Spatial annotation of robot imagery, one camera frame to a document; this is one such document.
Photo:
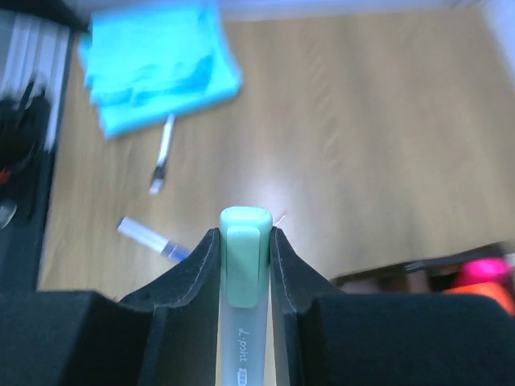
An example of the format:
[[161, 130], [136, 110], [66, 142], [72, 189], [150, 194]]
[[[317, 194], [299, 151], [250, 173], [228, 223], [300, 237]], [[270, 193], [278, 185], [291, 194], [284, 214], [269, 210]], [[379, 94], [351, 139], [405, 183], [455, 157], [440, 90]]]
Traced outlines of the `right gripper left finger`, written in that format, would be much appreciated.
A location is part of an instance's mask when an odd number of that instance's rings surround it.
[[4, 293], [4, 385], [213, 385], [220, 233], [114, 301], [95, 291]]

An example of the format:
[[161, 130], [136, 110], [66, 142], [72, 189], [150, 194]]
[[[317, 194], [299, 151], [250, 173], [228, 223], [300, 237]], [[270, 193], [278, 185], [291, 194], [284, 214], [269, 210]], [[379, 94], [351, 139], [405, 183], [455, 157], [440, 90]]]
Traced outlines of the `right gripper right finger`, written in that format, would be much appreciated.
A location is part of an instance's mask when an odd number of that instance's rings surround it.
[[511, 385], [514, 318], [475, 294], [347, 294], [270, 236], [279, 385]]

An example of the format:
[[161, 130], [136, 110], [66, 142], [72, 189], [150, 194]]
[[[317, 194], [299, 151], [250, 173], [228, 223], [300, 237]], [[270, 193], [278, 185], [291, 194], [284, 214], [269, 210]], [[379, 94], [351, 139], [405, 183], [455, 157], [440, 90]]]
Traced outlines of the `blue capped white marker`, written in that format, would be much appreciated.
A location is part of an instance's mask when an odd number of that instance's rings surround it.
[[181, 262], [192, 253], [190, 249], [167, 239], [128, 216], [119, 221], [117, 231], [171, 261]]

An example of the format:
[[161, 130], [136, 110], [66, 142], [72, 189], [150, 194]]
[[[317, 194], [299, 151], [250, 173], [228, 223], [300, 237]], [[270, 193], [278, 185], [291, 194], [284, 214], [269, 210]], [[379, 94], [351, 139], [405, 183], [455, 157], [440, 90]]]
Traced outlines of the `mint green highlighter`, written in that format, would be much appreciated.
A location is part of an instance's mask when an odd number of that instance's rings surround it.
[[220, 214], [220, 385], [274, 385], [270, 238], [286, 213], [228, 207]]

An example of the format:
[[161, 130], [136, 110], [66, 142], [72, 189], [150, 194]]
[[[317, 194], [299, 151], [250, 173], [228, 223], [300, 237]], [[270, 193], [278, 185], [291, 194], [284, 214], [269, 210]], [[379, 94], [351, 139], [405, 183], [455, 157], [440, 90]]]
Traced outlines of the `orange black highlighter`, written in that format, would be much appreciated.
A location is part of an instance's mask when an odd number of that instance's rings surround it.
[[510, 316], [514, 316], [514, 300], [504, 286], [496, 282], [477, 283], [445, 289], [445, 294], [480, 295], [494, 300]]

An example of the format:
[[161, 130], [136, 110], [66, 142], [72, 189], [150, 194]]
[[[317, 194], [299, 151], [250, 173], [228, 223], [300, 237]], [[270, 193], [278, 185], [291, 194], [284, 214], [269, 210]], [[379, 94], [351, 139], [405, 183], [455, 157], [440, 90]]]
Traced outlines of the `pink black highlighter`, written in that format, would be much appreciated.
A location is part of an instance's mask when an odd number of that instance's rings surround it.
[[505, 285], [511, 274], [511, 266], [500, 257], [489, 257], [463, 263], [453, 281], [452, 287], [494, 282]]

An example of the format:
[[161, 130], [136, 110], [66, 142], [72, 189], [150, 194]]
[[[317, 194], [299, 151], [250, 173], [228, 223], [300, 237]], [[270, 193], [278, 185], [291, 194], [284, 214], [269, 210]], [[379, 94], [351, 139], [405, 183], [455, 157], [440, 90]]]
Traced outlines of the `black capped white marker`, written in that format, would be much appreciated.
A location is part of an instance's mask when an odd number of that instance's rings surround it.
[[172, 138], [173, 138], [173, 129], [175, 123], [175, 116], [170, 115], [166, 123], [163, 127], [163, 135], [160, 142], [158, 159], [156, 162], [156, 166], [154, 168], [154, 172], [152, 174], [152, 179], [150, 182], [150, 194], [157, 195], [163, 186], [165, 175], [166, 175], [166, 164], [168, 160], [168, 154], [171, 148]]

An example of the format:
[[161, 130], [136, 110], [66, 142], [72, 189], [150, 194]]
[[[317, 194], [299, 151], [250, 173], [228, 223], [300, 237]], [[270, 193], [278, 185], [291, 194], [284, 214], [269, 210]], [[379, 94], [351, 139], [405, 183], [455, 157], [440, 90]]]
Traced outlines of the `brown wooden desk organizer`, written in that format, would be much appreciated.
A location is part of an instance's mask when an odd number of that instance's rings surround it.
[[500, 257], [511, 266], [508, 282], [503, 285], [514, 296], [514, 247], [496, 242], [461, 253], [418, 258], [361, 272], [342, 274], [330, 282], [348, 294], [441, 293], [452, 287], [463, 263], [489, 257]]

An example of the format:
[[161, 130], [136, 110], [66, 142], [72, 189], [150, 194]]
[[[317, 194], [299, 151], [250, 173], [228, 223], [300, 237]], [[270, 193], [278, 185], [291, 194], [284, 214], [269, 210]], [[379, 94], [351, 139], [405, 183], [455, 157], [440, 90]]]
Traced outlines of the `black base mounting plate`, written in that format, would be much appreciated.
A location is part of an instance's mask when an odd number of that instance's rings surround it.
[[[31, 80], [36, 84], [35, 76], [29, 79]], [[64, 109], [64, 94], [60, 124]], [[1, 97], [21, 99], [21, 97], [2, 94]], [[60, 125], [54, 148], [50, 151], [45, 150], [51, 104], [46, 98], [44, 87], [34, 86], [31, 98], [32, 112], [37, 120], [35, 135], [39, 139], [39, 150], [30, 166], [17, 175], [10, 186], [1, 189], [1, 198], [8, 204], [16, 204], [18, 207], [14, 217], [1, 230], [1, 290], [3, 292], [36, 289], [49, 212]]]

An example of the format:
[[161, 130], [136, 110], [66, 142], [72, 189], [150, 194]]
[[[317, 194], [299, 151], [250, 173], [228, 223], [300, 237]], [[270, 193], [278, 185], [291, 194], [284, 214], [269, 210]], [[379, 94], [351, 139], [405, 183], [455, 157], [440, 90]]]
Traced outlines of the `folded teal cloth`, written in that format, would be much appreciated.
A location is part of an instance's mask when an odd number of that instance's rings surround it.
[[94, 12], [78, 56], [107, 139], [228, 101], [243, 84], [214, 1]]

